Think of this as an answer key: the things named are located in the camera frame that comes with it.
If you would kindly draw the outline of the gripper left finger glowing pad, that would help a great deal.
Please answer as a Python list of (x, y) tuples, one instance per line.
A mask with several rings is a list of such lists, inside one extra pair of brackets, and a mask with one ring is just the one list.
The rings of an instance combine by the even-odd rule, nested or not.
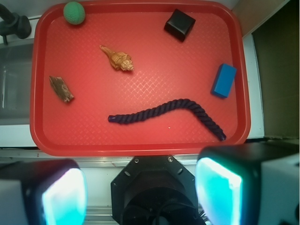
[(2, 225), (82, 225), (87, 183), (72, 159), (0, 164)]

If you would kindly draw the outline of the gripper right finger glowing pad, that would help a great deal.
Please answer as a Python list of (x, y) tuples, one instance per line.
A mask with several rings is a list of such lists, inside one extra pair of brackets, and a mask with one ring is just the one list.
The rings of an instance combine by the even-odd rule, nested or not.
[(297, 225), (300, 147), (288, 142), (206, 147), (195, 166), (195, 189), (213, 225)]

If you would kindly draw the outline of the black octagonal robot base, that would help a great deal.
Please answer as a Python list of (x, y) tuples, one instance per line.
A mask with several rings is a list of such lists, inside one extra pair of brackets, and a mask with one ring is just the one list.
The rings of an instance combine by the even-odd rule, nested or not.
[(203, 225), (195, 176), (172, 156), (134, 157), (111, 182), (120, 225)]

